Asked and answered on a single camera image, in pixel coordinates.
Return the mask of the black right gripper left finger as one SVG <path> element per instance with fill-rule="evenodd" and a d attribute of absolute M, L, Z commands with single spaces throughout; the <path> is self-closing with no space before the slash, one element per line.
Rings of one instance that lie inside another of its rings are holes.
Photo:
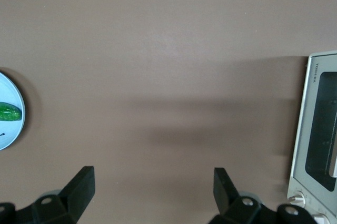
<path fill-rule="evenodd" d="M 84 166 L 56 195 L 44 195 L 19 210 L 2 202 L 1 223 L 78 223 L 94 194 L 94 167 Z"/>

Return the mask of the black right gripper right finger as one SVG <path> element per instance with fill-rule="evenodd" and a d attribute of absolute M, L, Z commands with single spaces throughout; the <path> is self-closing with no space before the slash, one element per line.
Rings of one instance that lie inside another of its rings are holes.
<path fill-rule="evenodd" d="M 219 214 L 214 223 L 315 223 L 303 208 L 282 204 L 277 211 L 249 196 L 241 196 L 224 168 L 214 169 L 213 196 Z"/>

